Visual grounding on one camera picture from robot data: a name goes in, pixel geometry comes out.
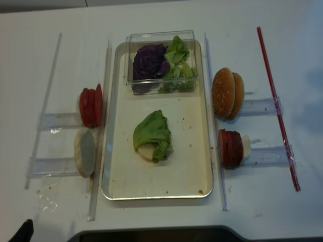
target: purple cabbage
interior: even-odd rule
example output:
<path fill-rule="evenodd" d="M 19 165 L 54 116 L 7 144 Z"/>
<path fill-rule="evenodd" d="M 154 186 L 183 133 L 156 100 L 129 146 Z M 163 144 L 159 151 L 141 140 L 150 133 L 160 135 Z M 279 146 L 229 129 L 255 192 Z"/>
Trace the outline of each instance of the purple cabbage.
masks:
<path fill-rule="evenodd" d="M 163 44 L 146 45 L 137 51 L 133 62 L 133 81 L 163 78 L 168 62 L 164 58 L 166 48 Z M 132 85 L 137 93 L 149 92 L 155 83 Z"/>

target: red straw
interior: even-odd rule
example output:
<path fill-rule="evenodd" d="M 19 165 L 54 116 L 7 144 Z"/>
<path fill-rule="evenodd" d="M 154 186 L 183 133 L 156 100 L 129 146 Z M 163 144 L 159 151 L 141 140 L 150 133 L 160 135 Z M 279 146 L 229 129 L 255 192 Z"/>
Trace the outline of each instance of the red straw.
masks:
<path fill-rule="evenodd" d="M 276 100 L 277 99 L 277 93 L 276 93 L 276 89 L 275 89 L 275 86 L 274 86 L 274 81 L 273 81 L 271 69 L 269 67 L 267 53 L 266 53 L 266 49 L 264 47 L 264 42 L 263 42 L 263 38 L 262 38 L 262 33 L 261 33 L 260 27 L 257 28 L 257 32 L 258 32 L 258 37 L 259 37 L 259 41 L 260 41 L 260 45 L 261 45 L 261 50 L 262 50 L 264 64 L 266 65 L 266 70 L 267 70 L 267 75 L 268 75 L 268 79 L 269 79 L 269 84 L 271 86 L 273 98 Z M 278 118 L 279 126 L 281 128 L 281 132 L 282 132 L 282 136 L 283 136 L 283 140 L 284 140 L 284 145 L 285 145 L 286 153 L 287 153 L 287 157 L 288 157 L 289 170 L 291 172 L 291 176 L 292 176 L 292 180 L 293 180 L 293 184 L 294 184 L 295 190 L 297 192 L 299 192 L 301 190 L 301 187 L 299 186 L 299 183 L 298 183 L 298 180 L 297 180 L 296 170 L 295 170 L 295 166 L 294 166 L 294 155 L 293 155 L 293 153 L 291 151 L 291 148 L 289 146 L 289 143 L 288 143 L 288 139 L 287 139 L 287 135 L 286 135 L 286 131 L 285 131 L 285 126 L 284 126 L 284 122 L 283 122 L 283 117 L 281 115 L 282 112 L 280 110 L 281 108 L 278 105 L 278 103 L 276 103 L 276 109 L 278 111 L 277 118 Z"/>

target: bun top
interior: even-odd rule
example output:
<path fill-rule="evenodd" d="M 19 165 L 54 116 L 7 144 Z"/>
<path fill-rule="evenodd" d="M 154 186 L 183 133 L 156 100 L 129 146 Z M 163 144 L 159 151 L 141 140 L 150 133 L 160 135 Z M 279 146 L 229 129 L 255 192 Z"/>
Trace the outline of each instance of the bun top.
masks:
<path fill-rule="evenodd" d="M 229 68 L 222 68 L 214 76 L 212 83 L 214 112 L 219 117 L 227 117 L 235 100 L 235 81 Z"/>
<path fill-rule="evenodd" d="M 238 116 L 244 100 L 244 84 L 241 76 L 238 73 L 232 73 L 235 83 L 235 99 L 231 114 L 226 117 L 226 120 L 234 120 Z"/>

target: black object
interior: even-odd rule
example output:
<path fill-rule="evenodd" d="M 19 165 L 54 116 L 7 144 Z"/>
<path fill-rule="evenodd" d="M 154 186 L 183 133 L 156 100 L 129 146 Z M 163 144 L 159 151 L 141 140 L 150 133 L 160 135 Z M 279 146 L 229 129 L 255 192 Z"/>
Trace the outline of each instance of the black object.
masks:
<path fill-rule="evenodd" d="M 30 242 L 33 234 L 34 225 L 31 219 L 27 219 L 9 242 Z"/>

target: plastic container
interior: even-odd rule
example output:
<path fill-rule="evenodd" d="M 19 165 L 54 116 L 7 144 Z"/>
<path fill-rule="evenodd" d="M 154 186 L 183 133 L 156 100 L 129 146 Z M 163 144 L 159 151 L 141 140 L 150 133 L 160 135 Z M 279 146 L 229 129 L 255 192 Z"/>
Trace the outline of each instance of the plastic container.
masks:
<path fill-rule="evenodd" d="M 193 77 L 184 78 L 162 78 L 133 80 L 133 62 L 137 51 L 145 45 L 163 44 L 167 47 L 173 43 L 174 36 L 179 36 L 184 42 L 186 48 L 190 51 L 186 63 L 192 69 Z M 132 34 L 127 37 L 126 44 L 126 63 L 124 73 L 124 84 L 134 94 L 168 93 L 168 92 L 189 92 L 194 91 L 197 80 L 195 38 L 193 30 Z"/>

